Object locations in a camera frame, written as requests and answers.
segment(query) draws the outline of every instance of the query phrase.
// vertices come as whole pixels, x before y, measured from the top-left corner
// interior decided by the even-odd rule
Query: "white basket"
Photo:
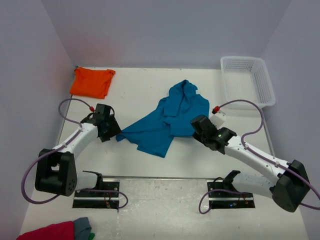
[[[227,101],[245,99],[260,108],[276,103],[264,60],[248,56],[224,56],[220,62]],[[233,107],[252,109],[252,106],[245,102],[236,102]]]

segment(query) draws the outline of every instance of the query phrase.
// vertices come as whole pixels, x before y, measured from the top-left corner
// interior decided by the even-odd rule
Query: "blue garment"
[[[138,150],[164,158],[174,137],[194,134],[193,118],[209,115],[209,102],[196,94],[197,89],[188,80],[174,85],[153,112],[122,130],[116,140],[126,138],[137,144]]]

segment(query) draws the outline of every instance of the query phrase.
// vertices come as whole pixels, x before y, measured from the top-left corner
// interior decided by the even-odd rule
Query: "folded orange cloth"
[[[78,67],[74,70],[75,80],[70,89],[70,94],[97,99],[104,99],[108,94],[112,77],[116,71],[91,70]]]

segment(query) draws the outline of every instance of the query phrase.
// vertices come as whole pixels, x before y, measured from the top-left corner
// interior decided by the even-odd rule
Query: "white tabletop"
[[[153,111],[170,87],[184,79],[195,84],[210,102],[210,108],[225,102],[220,70],[113,68],[116,71],[105,99],[76,97],[92,106],[111,105],[124,129]],[[255,130],[260,123],[254,110],[225,109],[224,127],[238,135]],[[70,104],[67,117],[82,120],[88,108],[80,102]],[[76,125],[64,124],[60,141]],[[261,130],[246,139],[269,153],[266,132]],[[242,162],[213,152],[193,138],[175,137],[165,158],[137,150],[126,139],[107,142],[95,139],[76,160],[77,171],[100,172],[105,176],[216,178],[232,170],[259,174]],[[72,209],[72,197],[59,197],[44,205],[30,204],[21,233],[52,223],[89,217],[96,239],[282,239],[307,240],[300,210],[288,213],[271,199],[254,195],[255,209],[212,210],[198,213],[198,202],[206,192],[204,180],[121,180],[120,189],[129,204],[119,213],[108,209]],[[48,194],[33,191],[32,197]]]

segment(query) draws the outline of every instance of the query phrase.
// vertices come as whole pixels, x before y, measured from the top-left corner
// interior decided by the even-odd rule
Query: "purple cable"
[[[237,99],[237,100],[232,100],[232,101],[228,101],[224,104],[222,104],[220,106],[220,108],[228,105],[228,104],[232,104],[232,103],[235,103],[235,102],[245,102],[245,103],[249,103],[251,105],[253,105],[260,113],[260,116],[261,116],[261,123],[260,123],[260,126],[258,127],[257,130],[255,131],[251,131],[251,132],[247,132],[245,133],[244,135],[242,135],[241,137],[241,143],[244,147],[246,147],[246,149],[248,149],[252,154],[256,155],[257,157],[267,161],[268,163],[270,164],[273,164],[273,165],[277,165],[277,163],[271,159],[268,159],[266,158],[265,156],[262,156],[261,154],[259,154],[258,152],[252,150],[250,147],[246,146],[246,142],[245,142],[245,137],[248,136],[248,135],[252,135],[252,134],[256,134],[257,132],[259,132],[262,127],[264,126],[264,113],[262,112],[262,110],[258,107],[258,105],[256,105],[254,102],[252,101],[248,101],[248,100],[244,100],[244,99]],[[300,176],[299,174],[297,174],[296,172],[292,171],[291,169],[287,168],[286,166],[283,166],[281,164],[278,164],[278,166],[280,168],[282,168],[283,170],[285,171],[288,171],[289,173],[291,173],[292,175],[294,175],[295,177],[297,177],[298,179],[300,179],[304,184],[306,184],[314,193],[315,195],[318,197],[318,199],[320,200],[320,193],[316,190],[316,188],[314,186],[312,186],[307,180],[305,180],[302,176]],[[200,207],[201,207],[201,203],[203,201],[203,199],[205,198],[206,195],[210,194],[210,193],[213,193],[213,192],[217,192],[217,191],[220,191],[220,192],[226,192],[226,193],[231,193],[231,194],[239,194],[238,192],[235,192],[235,191],[227,191],[225,189],[213,189],[211,191],[208,191],[205,195],[203,195],[200,203],[199,203],[199,212],[201,214],[206,214],[210,211],[210,208],[206,211],[206,212],[201,212],[200,210]],[[316,207],[316,206],[311,206],[309,204],[305,204],[305,203],[300,203],[301,206],[304,206],[304,207],[307,207],[307,208],[310,208],[310,209],[314,209],[314,210],[320,210],[320,207]]]
[[[74,124],[78,124],[79,125],[79,130],[75,133],[75,135],[73,137],[70,138],[69,141],[67,141],[65,143],[65,145],[57,148],[57,149],[53,149],[52,151],[50,152],[47,152],[41,156],[39,156],[36,160],[34,160],[31,165],[27,168],[27,170],[25,171],[23,177],[22,177],[22,181],[21,181],[21,193],[22,193],[22,196],[24,197],[25,200],[27,200],[29,203],[32,203],[32,204],[46,204],[54,199],[56,199],[57,197],[59,197],[59,195],[55,195],[47,200],[44,200],[44,201],[35,201],[35,200],[32,200],[31,198],[28,197],[27,193],[26,193],[26,189],[25,189],[25,184],[26,184],[26,179],[27,179],[27,176],[29,174],[29,172],[31,171],[31,169],[34,167],[34,165],[36,165],[41,159],[55,153],[55,152],[58,152],[60,150],[62,150],[65,146],[67,146],[69,143],[71,143],[82,131],[82,125],[80,122],[78,121],[75,121],[75,120],[71,120],[69,118],[67,118],[66,116],[64,116],[61,112],[61,106],[63,103],[67,102],[67,101],[73,101],[73,100],[76,100],[76,101],[79,101],[79,102],[82,102],[84,104],[86,104],[89,108],[91,107],[88,103],[86,103],[85,101],[81,100],[81,99],[78,99],[78,98],[67,98],[65,100],[63,100],[62,102],[60,102],[59,106],[58,106],[58,112],[60,114],[60,116],[65,119],[66,121],[68,122],[71,122],[71,123],[74,123]],[[128,197],[123,193],[123,192],[120,192],[120,191],[115,191],[115,190],[96,190],[96,189],[82,189],[81,191],[85,191],[85,192],[96,192],[96,193],[118,193],[118,194],[121,194],[125,197],[126,199],[126,203],[119,207],[119,209],[122,209],[124,208],[129,200],[128,200]]]

